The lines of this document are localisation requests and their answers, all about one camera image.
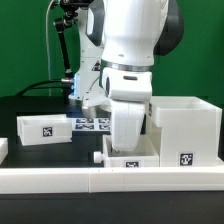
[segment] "white platform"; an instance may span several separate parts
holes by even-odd
[[[0,194],[224,190],[224,167],[1,169]]]

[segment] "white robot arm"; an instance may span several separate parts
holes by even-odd
[[[150,66],[169,0],[104,0],[102,87],[111,105],[112,147],[135,150],[152,95]],[[93,27],[89,8],[88,33]]]

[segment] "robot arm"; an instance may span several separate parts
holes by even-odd
[[[183,35],[178,8],[168,10],[171,3],[175,8],[176,0],[61,0],[61,5],[78,7],[84,2],[88,2],[87,36],[94,45],[104,47],[100,72],[104,91],[84,95],[83,111],[93,117],[95,106],[103,104],[108,109],[109,105],[112,147],[133,151],[152,95],[154,52],[169,53]],[[168,24],[169,13],[173,19]],[[175,39],[176,31],[180,32]]]
[[[104,7],[102,60],[106,66],[101,84],[111,105],[112,148],[134,151],[145,105],[152,95],[150,66],[166,21],[168,0],[107,0]]]

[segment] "white block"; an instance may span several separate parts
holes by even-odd
[[[7,138],[0,138],[0,164],[3,162],[8,154],[8,140]]]
[[[195,167],[217,165],[220,108],[196,97],[152,97],[151,104],[149,134],[160,166],[176,167],[181,161]]]
[[[90,193],[201,190],[224,190],[224,166],[90,169]]]
[[[88,191],[88,169],[0,169],[0,194],[87,193]]]
[[[17,126],[23,145],[71,142],[72,121],[66,115],[18,117]]]

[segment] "black table surface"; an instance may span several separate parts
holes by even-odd
[[[59,113],[73,115],[75,113],[76,117],[82,116],[79,108],[64,105],[60,97],[0,98],[0,137],[9,139],[9,155],[2,167],[94,166],[88,144],[84,145],[82,153],[78,151],[79,146],[87,142],[84,139],[89,137],[89,143],[92,146],[101,147],[98,135],[73,136],[77,148],[74,150],[72,144],[70,144],[71,147],[67,146],[66,155],[62,159],[59,159],[62,155],[59,148],[56,149],[55,156],[53,156],[51,146],[40,147],[34,150],[31,156],[27,154],[31,154],[29,152],[33,148],[21,148],[17,138],[16,116]],[[219,154],[222,156],[222,132],[220,140]],[[71,156],[79,159],[69,162],[68,158]],[[223,224],[224,192],[0,195],[0,223]]]

